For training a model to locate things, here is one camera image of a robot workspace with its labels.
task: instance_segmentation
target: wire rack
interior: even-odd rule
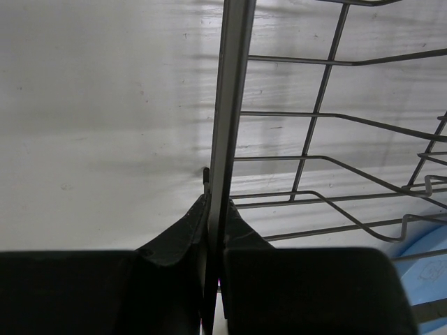
[[[279,196],[289,196],[288,200],[269,201],[269,202],[248,202],[238,204],[237,208],[261,208],[276,207],[289,205],[306,205],[316,203],[326,203],[333,210],[339,212],[346,219],[352,222],[351,225],[343,225],[334,228],[324,228],[317,230],[308,230],[304,232],[292,232],[288,234],[276,234],[266,236],[267,241],[279,241],[284,239],[297,239],[299,237],[309,237],[314,235],[331,234],[335,232],[347,232],[351,230],[364,230],[365,233],[386,242],[401,242],[406,238],[407,225],[412,221],[429,221],[440,225],[447,224],[443,218],[445,214],[435,214],[419,216],[413,214],[405,214],[401,218],[393,218],[377,222],[361,222],[356,217],[343,210],[337,205],[338,202],[348,202],[353,200],[369,200],[380,198],[393,198],[399,196],[408,196],[420,198],[438,206],[440,209],[447,209],[447,205],[431,198],[433,193],[446,192],[447,188],[442,186],[447,183],[447,177],[442,175],[426,175],[424,182],[416,184],[421,170],[426,161],[447,165],[447,161],[442,156],[447,152],[433,152],[434,145],[437,142],[447,142],[447,136],[442,135],[442,130],[447,123],[447,112],[445,115],[439,116],[439,125],[433,133],[425,133],[409,128],[402,128],[387,123],[353,117],[346,114],[322,113],[321,106],[325,96],[326,87],[330,79],[331,70],[334,66],[370,66],[374,64],[386,64],[400,61],[408,61],[412,59],[424,59],[430,57],[441,57],[447,55],[447,49],[430,50],[425,52],[416,52],[410,54],[390,55],[389,57],[378,59],[366,59],[362,61],[340,61],[336,59],[337,49],[342,37],[345,22],[348,17],[349,8],[351,6],[387,6],[401,0],[319,0],[330,3],[340,3],[342,6],[334,32],[332,44],[327,59],[310,59],[310,58],[292,58],[277,57],[266,55],[249,54],[249,42],[251,37],[251,29],[253,26],[255,1],[225,1],[223,10],[223,23],[221,33],[221,54],[219,59],[219,73],[216,97],[216,112],[214,118],[214,132],[212,145],[212,164],[211,164],[211,205],[210,216],[208,220],[208,229],[210,232],[211,252],[219,254],[223,248],[224,226],[226,220],[226,211],[228,209],[229,199],[257,199],[271,198]],[[318,64],[324,66],[321,83],[316,94],[316,100],[312,112],[256,112],[241,110],[242,96],[244,89],[245,73],[247,62],[263,61],[263,62],[281,62],[294,64]],[[307,118],[310,119],[309,128],[307,130],[304,146],[299,156],[235,156],[235,147],[237,141],[237,129],[241,117],[283,117],[283,118]],[[358,168],[349,165],[343,161],[339,161],[331,156],[310,156],[309,148],[312,144],[312,138],[317,126],[319,118],[336,118],[344,122],[353,122],[364,124],[369,127],[384,129],[394,133],[400,133],[411,137],[416,137],[427,141],[426,149],[423,153],[418,154],[419,162],[414,168],[413,174],[409,178],[405,186],[396,186],[385,180],[366,173]],[[368,193],[356,195],[343,195],[337,197],[326,197],[313,190],[298,190],[305,163],[308,160],[324,160],[330,162],[339,168],[345,169],[353,174],[363,177],[372,183],[378,184],[388,189],[386,193]],[[234,162],[247,161],[296,161],[297,169],[295,179],[291,185],[291,190],[287,192],[270,192],[270,193],[252,193],[230,195],[230,184],[233,172]],[[312,199],[300,199],[302,195],[311,195]],[[400,224],[400,234],[398,236],[386,236],[374,230],[377,227],[387,225]],[[447,250],[431,251],[408,255],[395,258],[395,262],[403,262],[415,260],[418,258],[427,258],[435,255],[447,254]]]

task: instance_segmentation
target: metal wire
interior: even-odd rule
[[[410,218],[412,218],[412,219],[415,218],[415,219],[419,219],[419,220],[425,219],[426,221],[432,221],[432,222],[435,222],[435,223],[438,223],[438,224],[447,225],[447,221],[439,220],[439,219],[436,219],[436,218],[426,218],[426,217],[417,216],[417,215],[413,215],[413,214],[405,214],[402,217],[402,226],[401,226],[401,230],[400,230],[400,235],[398,237],[389,237],[389,236],[385,236],[383,234],[379,234],[378,232],[375,232],[369,226],[367,226],[364,223],[360,222],[354,216],[350,215],[350,213],[348,213],[344,209],[338,207],[334,202],[332,202],[329,199],[325,198],[324,196],[322,196],[320,193],[318,193],[316,191],[298,191],[298,192],[295,192],[295,195],[308,195],[308,194],[314,195],[314,196],[318,197],[320,200],[322,200],[323,202],[325,202],[326,204],[331,206],[333,209],[338,211],[345,218],[350,220],[350,222],[352,222],[352,223],[356,224],[358,227],[360,227],[360,229],[363,229],[365,232],[367,232],[371,236],[376,237],[377,239],[380,239],[381,241],[385,241],[385,242],[396,243],[396,242],[404,241],[405,237],[406,237],[406,228],[407,228],[408,220]]]
[[[427,175],[425,176],[425,192],[423,191],[410,191],[407,188],[398,187],[395,185],[392,185],[388,183],[387,181],[384,181],[380,178],[377,178],[371,174],[368,174],[366,172],[363,172],[362,170],[359,170],[351,165],[345,164],[341,161],[338,161],[335,158],[329,157],[329,156],[259,156],[259,157],[235,157],[235,162],[251,162],[251,161],[305,161],[305,160],[325,160],[329,161],[331,163],[334,163],[338,166],[341,166],[342,168],[349,170],[351,172],[354,172],[358,174],[361,177],[364,177],[370,181],[373,181],[374,183],[383,186],[389,190],[402,193],[405,195],[410,195],[412,197],[416,198],[428,198],[433,194],[433,187],[432,187],[432,180],[439,180],[439,181],[447,181],[447,177],[442,176],[434,176],[434,175]],[[440,207],[446,208],[447,205],[439,204]]]
[[[444,216],[447,216],[447,214],[442,213],[442,214],[426,215],[423,217],[423,220],[431,221],[431,219],[443,218]],[[416,218],[415,216],[410,216],[410,217],[406,218],[407,223],[419,221],[419,220],[420,219]],[[402,223],[402,218],[394,218],[394,219],[390,219],[390,220],[368,222],[368,223],[363,223],[363,225],[366,227],[369,227],[369,228],[375,228],[375,227],[385,227],[387,225],[398,225],[400,223]],[[305,230],[302,232],[289,232],[288,234],[269,235],[269,236],[264,236],[263,238],[268,242],[273,242],[273,241],[283,241],[285,239],[298,239],[301,237],[334,234],[336,232],[350,232],[352,230],[359,230],[359,229],[361,229],[361,228],[358,225],[341,225],[339,227]]]
[[[384,5],[389,5],[390,3],[400,2],[402,0],[318,0],[322,2],[333,2],[333,3],[345,3],[354,6],[365,6],[365,7],[379,7]]]
[[[206,267],[202,325],[212,334],[217,283],[221,272],[233,159],[256,0],[225,1],[221,30],[216,111],[210,168],[210,211],[207,217]]]
[[[342,6],[342,10],[340,11],[340,16],[338,19],[337,26],[335,27],[334,38],[332,40],[332,45],[330,46],[328,61],[335,60],[335,54],[337,53],[338,45],[340,43],[340,39],[342,38],[344,23],[346,21],[346,18],[348,17],[348,10],[349,10],[349,5],[344,4]],[[318,114],[320,112],[321,103],[323,102],[324,94],[326,92],[326,87],[328,86],[328,83],[329,83],[329,77],[330,77],[331,70],[332,70],[332,65],[330,65],[330,64],[326,65],[324,68],[323,77],[321,78],[320,88],[319,88],[318,94],[316,96],[314,111],[312,112],[312,114]],[[309,129],[307,130],[306,139],[305,139],[304,146],[302,148],[301,156],[306,156],[307,153],[309,152],[310,143],[312,141],[312,137],[314,136],[316,120],[317,120],[316,117],[313,117],[310,120]],[[298,168],[297,168],[296,174],[295,174],[295,179],[293,180],[292,192],[295,192],[298,189],[298,185],[301,180],[302,171],[305,168],[305,163],[306,163],[306,160],[301,160],[300,163],[298,164]],[[295,199],[295,196],[291,195],[290,201],[294,201],[294,199]]]
[[[436,128],[436,130],[434,131],[434,135],[438,136],[442,133],[442,131],[444,130],[444,127],[447,124],[447,119],[442,119],[441,122],[439,122],[438,128]],[[436,141],[431,140],[428,145],[427,148],[424,151],[424,154],[428,154],[430,152],[432,152],[434,144],[436,143]],[[422,170],[424,164],[425,164],[425,158],[421,158],[419,160],[419,163],[417,164],[416,168],[414,169],[413,174],[411,175],[411,178],[407,184],[407,186],[411,186],[414,184],[414,182],[416,181],[416,178],[418,177],[420,171]]]
[[[446,192],[447,188],[439,188],[433,190],[433,193]],[[292,195],[297,192],[271,192],[271,193],[253,193],[253,194],[240,194],[232,195],[232,199],[247,199],[247,198],[268,198],[268,197],[281,197],[284,195]],[[354,200],[369,200],[369,199],[384,199],[384,198],[395,198],[400,197],[405,194],[402,193],[374,193],[374,194],[359,194],[359,195],[343,195],[338,197],[328,197],[332,202],[342,202],[342,201],[354,201]],[[250,209],[250,208],[264,208],[264,207],[280,207],[280,206],[294,206],[298,204],[319,204],[323,201],[319,199],[301,199],[294,201],[271,201],[271,202],[252,202],[246,204],[236,204],[238,209]]]
[[[405,255],[393,258],[394,262],[407,262],[409,260],[419,260],[422,258],[429,258],[434,256],[447,255],[447,249],[435,250],[435,251],[427,251],[425,253],[415,253],[413,255]]]
[[[432,161],[434,163],[447,165],[446,161],[443,161],[438,158],[433,158],[433,156],[444,156],[444,155],[447,155],[447,151],[438,151],[438,152],[418,154],[419,157],[424,158],[426,161]]]
[[[423,52],[413,52],[411,54],[400,54],[391,57],[367,59],[364,61],[337,61],[335,59],[330,60],[330,59],[299,58],[299,57],[259,56],[251,54],[249,55],[249,61],[273,61],[275,63],[316,64],[316,65],[331,65],[331,66],[365,66],[365,65],[394,63],[396,61],[410,61],[413,59],[440,57],[446,55],[447,55],[447,49],[437,49]]]
[[[311,117],[311,118],[326,117],[326,118],[344,119],[359,124],[366,124],[367,126],[372,126],[375,128],[386,129],[388,131],[393,131],[399,134],[405,134],[408,136],[422,138],[424,140],[431,140],[434,142],[447,142],[447,136],[429,134],[424,133],[422,131],[414,131],[408,128],[402,128],[398,126],[393,126],[391,124],[384,124],[382,122],[362,119],[361,117],[352,117],[350,115],[345,114],[337,114],[337,113],[314,114],[314,113],[302,113],[302,112],[252,112],[252,111],[242,111],[240,114],[246,117]]]

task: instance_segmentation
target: blue plastic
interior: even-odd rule
[[[402,255],[446,248],[447,226],[443,226],[419,239]],[[397,263],[396,268],[411,305],[447,298],[447,255]],[[426,322],[420,325],[420,332],[426,334],[445,325],[447,318]]]

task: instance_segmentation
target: white wall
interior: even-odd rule
[[[215,0],[0,3],[0,249],[135,248],[184,214],[202,192],[201,168],[210,159],[221,7]],[[352,7],[337,58],[446,47],[445,7],[441,0]],[[326,58],[340,8],[258,1],[251,53]],[[432,132],[447,108],[445,62],[334,68],[322,112]],[[322,72],[250,63],[244,109],[311,112]],[[298,155],[308,122],[244,118],[237,153]],[[399,186],[425,145],[320,119],[310,153]],[[296,165],[238,163],[233,192],[289,191]],[[424,174],[431,171],[442,173],[427,164]],[[302,187],[325,195],[384,191],[321,162],[306,164]],[[364,221],[438,211],[414,198],[342,206]],[[319,204],[242,215],[263,235],[348,223]],[[321,244],[390,248],[364,232],[276,245]]]

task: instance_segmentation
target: metal rail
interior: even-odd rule
[[[431,220],[431,219],[438,219],[443,218],[447,216],[447,214],[434,214],[434,215],[426,215],[423,217],[423,219]],[[419,221],[419,218],[413,217],[407,217],[407,223]],[[402,223],[401,218],[394,218],[391,220],[383,220],[383,221],[375,221],[375,222],[369,222],[364,223],[366,227],[369,228],[376,228],[376,227],[386,227],[387,225],[398,225]],[[326,234],[334,234],[336,232],[350,232],[352,230],[359,230],[361,229],[358,225],[342,225],[339,227],[331,227],[331,228],[323,228],[323,229],[314,229],[314,230],[306,230],[302,232],[290,232],[288,234],[277,234],[277,235],[270,235],[270,236],[264,236],[263,238],[268,242],[274,242],[274,241],[283,241],[285,239],[298,239],[301,237],[310,237],[310,236],[318,236],[318,235],[326,235]]]
[[[217,283],[255,7],[256,0],[225,1],[223,7],[210,168],[210,212],[207,222],[208,248],[203,309],[207,311],[207,315],[203,315],[203,331],[207,335],[212,334],[214,323]]]
[[[434,182],[432,185],[445,184],[443,181]],[[447,192],[447,188],[438,188],[432,190],[433,193]],[[249,199],[249,198],[273,198],[282,197],[285,195],[297,195],[297,192],[267,192],[267,193],[248,193],[248,194],[237,194],[231,195],[231,199]],[[369,200],[369,199],[384,199],[384,198],[396,198],[401,197],[405,194],[403,193],[373,193],[373,194],[359,194],[359,195],[342,195],[338,197],[328,197],[332,202],[339,201],[354,201],[354,200]],[[253,202],[246,204],[236,204],[238,209],[248,209],[248,208],[261,208],[261,207],[279,207],[279,206],[293,206],[297,204],[320,204],[324,201],[319,199],[302,199],[294,201],[271,201],[271,202]]]
[[[444,130],[444,127],[445,127],[446,124],[447,124],[447,119],[446,119],[446,117],[447,117],[447,111],[446,111],[446,113],[444,114],[444,119],[442,119],[441,122],[439,122],[438,128],[436,128],[436,130],[434,131],[434,135],[438,136],[438,135],[440,135],[440,134],[442,133],[442,131]],[[424,151],[424,154],[429,154],[430,152],[432,152],[435,143],[436,143],[436,141],[431,140],[431,141],[428,143],[427,148],[426,148],[425,151]],[[422,168],[424,167],[425,161],[426,161],[425,158],[421,158],[421,159],[419,160],[419,163],[417,164],[416,168],[414,169],[414,172],[413,172],[413,174],[411,175],[411,178],[410,178],[410,180],[409,180],[407,186],[411,186],[411,185],[414,184],[414,182],[416,181],[416,178],[418,178],[418,175],[419,175],[420,171],[421,171]]]
[[[434,163],[438,163],[441,165],[447,165],[446,161],[443,161],[441,159],[433,157],[433,156],[445,156],[445,155],[447,155],[447,151],[438,151],[438,152],[418,154],[419,157],[425,159],[426,161],[432,161]]]
[[[430,134],[424,133],[422,131],[414,131],[408,128],[402,128],[398,126],[393,126],[391,124],[385,124],[383,122],[372,121],[368,119],[362,119],[361,117],[352,117],[350,115],[338,114],[338,113],[303,113],[303,112],[253,112],[253,111],[242,111],[241,116],[246,117],[325,117],[334,119],[343,119],[358,124],[365,124],[367,126],[372,126],[375,128],[386,129],[387,131],[393,131],[395,133],[404,134],[408,136],[413,136],[417,138],[422,138],[424,140],[431,140],[433,142],[447,142],[447,136],[442,136],[440,134]]]
[[[397,243],[397,242],[404,241],[405,237],[406,237],[406,229],[407,229],[407,224],[408,224],[409,220],[412,220],[412,221],[414,221],[415,219],[416,220],[426,220],[426,221],[431,221],[431,222],[438,223],[438,224],[441,224],[441,225],[447,225],[447,221],[439,220],[437,218],[428,218],[426,216],[405,214],[402,217],[402,221],[401,221],[402,222],[402,226],[401,226],[400,235],[398,237],[389,237],[389,236],[385,236],[383,234],[379,234],[378,232],[375,232],[368,225],[360,222],[354,216],[350,215],[350,213],[348,213],[347,211],[343,210],[341,207],[337,206],[334,202],[332,202],[329,199],[325,198],[324,196],[322,196],[320,193],[318,193],[316,191],[298,191],[295,194],[296,195],[314,195],[314,196],[316,196],[317,198],[319,198],[320,200],[322,200],[323,202],[325,202],[326,204],[331,206],[333,209],[338,211],[345,218],[350,220],[350,222],[352,222],[355,225],[357,225],[358,227],[360,227],[360,229],[363,229],[365,232],[367,232],[371,236],[376,237],[377,239],[380,239],[381,241],[385,241],[385,242]]]
[[[433,194],[433,187],[432,187],[432,180],[439,180],[446,182],[447,177],[443,176],[434,176],[434,175],[427,175],[425,176],[425,192],[422,191],[410,191],[407,188],[398,187],[395,185],[392,185],[388,183],[387,181],[384,181],[380,178],[377,178],[371,174],[368,174],[366,172],[363,172],[362,170],[359,170],[349,164],[345,164],[341,161],[338,161],[335,158],[329,157],[329,156],[259,156],[259,157],[235,157],[235,162],[252,162],[252,161],[305,161],[305,160],[324,160],[331,163],[334,163],[335,165],[338,165],[348,171],[354,172],[355,174],[358,174],[359,176],[366,178],[370,181],[373,181],[374,183],[383,186],[391,191],[395,191],[397,193],[402,193],[405,195],[410,195],[411,197],[416,198],[428,198]],[[443,207],[447,209],[447,205],[438,204],[440,207]]]
[[[337,53],[338,45],[340,43],[340,39],[342,38],[344,23],[346,18],[348,17],[349,5],[344,4],[342,6],[342,10],[340,11],[340,15],[338,18],[338,23],[335,28],[334,38],[332,40],[332,45],[330,46],[328,61],[335,60],[335,54]],[[324,68],[323,77],[321,78],[320,88],[318,89],[318,94],[316,96],[314,111],[312,114],[318,114],[321,109],[321,104],[323,103],[324,94],[326,92],[326,87],[329,83],[330,72],[332,70],[332,65],[328,64]],[[306,139],[304,146],[302,148],[301,156],[306,156],[309,152],[310,143],[312,141],[312,137],[314,136],[315,126],[316,126],[316,117],[312,117],[309,123],[309,129],[307,130]],[[300,184],[302,172],[305,168],[306,160],[301,160],[298,164],[298,168],[296,170],[295,179],[293,180],[292,192],[296,192],[298,189],[298,185]],[[290,201],[294,201],[295,196],[291,195]]]
[[[397,56],[381,57],[375,59],[366,59],[364,61],[337,61],[335,59],[315,59],[315,58],[299,58],[299,57],[278,57],[278,56],[259,56],[256,54],[249,55],[249,61],[273,61],[275,63],[297,63],[297,64],[316,64],[331,66],[366,66],[394,63],[396,61],[411,61],[413,59],[432,58],[446,56],[447,49],[429,50],[423,52],[413,52],[411,54],[400,54]]]
[[[391,3],[400,2],[402,0],[318,0],[322,2],[345,3],[354,6],[379,7],[389,5]]]

